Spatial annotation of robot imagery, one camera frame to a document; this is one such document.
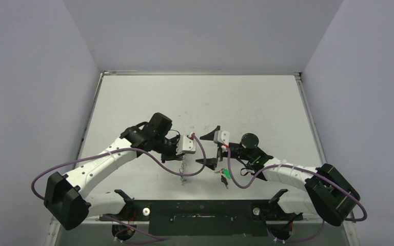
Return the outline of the green key tag with key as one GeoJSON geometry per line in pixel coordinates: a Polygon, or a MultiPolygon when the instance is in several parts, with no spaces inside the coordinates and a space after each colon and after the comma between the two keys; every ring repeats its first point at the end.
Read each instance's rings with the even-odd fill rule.
{"type": "Polygon", "coordinates": [[[215,173],[217,174],[223,174],[227,179],[231,179],[231,175],[230,172],[227,169],[219,169],[217,171],[215,171],[215,173]]]}

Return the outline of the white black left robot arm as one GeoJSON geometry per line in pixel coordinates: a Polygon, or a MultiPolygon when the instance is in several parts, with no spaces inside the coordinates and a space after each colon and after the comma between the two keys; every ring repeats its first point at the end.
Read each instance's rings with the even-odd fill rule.
{"type": "Polygon", "coordinates": [[[97,157],[85,159],[83,165],[65,174],[55,172],[48,177],[44,206],[66,230],[79,226],[86,218],[111,214],[124,221],[132,215],[131,198],[122,190],[93,193],[99,185],[124,164],[142,154],[155,151],[163,158],[176,160],[182,156],[178,146],[183,136],[166,135],[172,120],[154,113],[149,121],[128,127],[97,157]]]}

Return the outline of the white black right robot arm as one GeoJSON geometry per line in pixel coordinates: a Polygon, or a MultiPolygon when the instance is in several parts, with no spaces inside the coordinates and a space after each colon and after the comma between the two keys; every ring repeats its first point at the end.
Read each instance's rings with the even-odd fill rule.
{"type": "Polygon", "coordinates": [[[199,137],[203,141],[213,141],[217,145],[216,157],[212,160],[200,159],[201,163],[214,169],[219,161],[227,160],[227,171],[235,186],[249,188],[256,179],[279,182],[303,194],[282,195],[270,204],[270,215],[277,220],[288,214],[315,214],[332,226],[340,226],[344,221],[365,221],[367,212],[361,204],[359,193],[346,178],[331,164],[307,167],[279,161],[268,164],[274,157],[259,147],[260,140],[253,133],[246,133],[240,142],[230,141],[230,133],[217,126],[210,133],[199,137]],[[247,184],[240,184],[233,175],[231,166],[235,159],[252,175],[247,184]]]}

